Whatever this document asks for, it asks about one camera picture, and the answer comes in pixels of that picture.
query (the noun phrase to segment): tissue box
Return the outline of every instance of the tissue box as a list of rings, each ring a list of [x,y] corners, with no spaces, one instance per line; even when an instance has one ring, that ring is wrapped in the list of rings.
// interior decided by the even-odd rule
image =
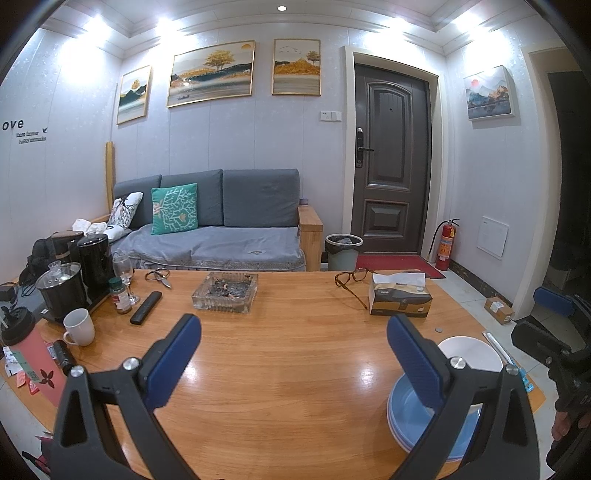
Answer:
[[[486,299],[484,308],[501,325],[510,322],[511,316],[515,313],[513,309],[509,307],[499,297],[491,297],[489,299]]]
[[[370,314],[392,316],[404,313],[407,317],[425,318],[429,313],[433,298],[424,285],[424,274],[423,285],[399,283],[404,282],[405,277],[396,279],[393,278],[395,275],[389,277],[372,275],[369,284]]]

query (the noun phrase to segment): gray back cushion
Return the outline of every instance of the gray back cushion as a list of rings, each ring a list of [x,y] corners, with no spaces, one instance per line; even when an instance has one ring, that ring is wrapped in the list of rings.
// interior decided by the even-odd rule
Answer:
[[[290,170],[225,170],[225,226],[297,226],[300,173]]]
[[[139,203],[138,210],[135,212],[129,228],[137,230],[149,223],[152,223],[154,217],[152,208],[152,189],[160,188],[162,175],[154,177],[145,177],[143,179],[120,181],[113,186],[113,198],[121,198],[133,192],[142,192],[144,197]]]
[[[183,173],[162,177],[161,188],[197,184],[197,223],[199,226],[223,225],[222,170]]]

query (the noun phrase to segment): blue gripper pad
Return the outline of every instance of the blue gripper pad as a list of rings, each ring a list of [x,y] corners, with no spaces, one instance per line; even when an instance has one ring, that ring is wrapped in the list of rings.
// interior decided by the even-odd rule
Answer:
[[[549,290],[546,287],[535,289],[534,300],[538,305],[542,305],[565,317],[569,317],[574,313],[573,301],[570,298]]]
[[[449,383],[447,359],[441,358],[428,344],[406,315],[390,318],[387,327],[388,343],[417,393],[421,403],[438,411],[444,403],[444,389]]]
[[[144,404],[147,409],[164,407],[173,394],[185,367],[201,342],[201,322],[186,313],[163,340],[159,340],[144,355],[147,374],[142,377]]]

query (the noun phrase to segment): metal screw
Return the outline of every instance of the metal screw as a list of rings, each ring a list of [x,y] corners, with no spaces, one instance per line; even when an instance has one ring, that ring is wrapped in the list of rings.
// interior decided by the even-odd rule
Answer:
[[[461,356],[455,356],[449,362],[453,368],[457,368],[458,370],[466,367],[466,361]]]
[[[129,358],[127,358],[123,362],[123,368],[125,368],[126,370],[128,370],[130,372],[132,370],[135,370],[138,367],[139,367],[139,360],[134,356],[130,356]]]
[[[508,364],[505,366],[505,370],[509,375],[512,375],[513,377],[519,375],[519,367],[516,365]]]
[[[70,370],[70,375],[73,376],[74,378],[78,378],[83,373],[84,373],[84,367],[82,365],[76,365],[75,367],[72,367],[72,370]]]

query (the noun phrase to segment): door panel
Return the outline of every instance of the door panel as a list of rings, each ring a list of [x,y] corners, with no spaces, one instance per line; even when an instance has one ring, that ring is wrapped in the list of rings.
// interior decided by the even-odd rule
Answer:
[[[356,65],[355,93],[358,146],[369,151],[356,162],[351,232],[367,252],[419,252],[431,155],[428,83]]]

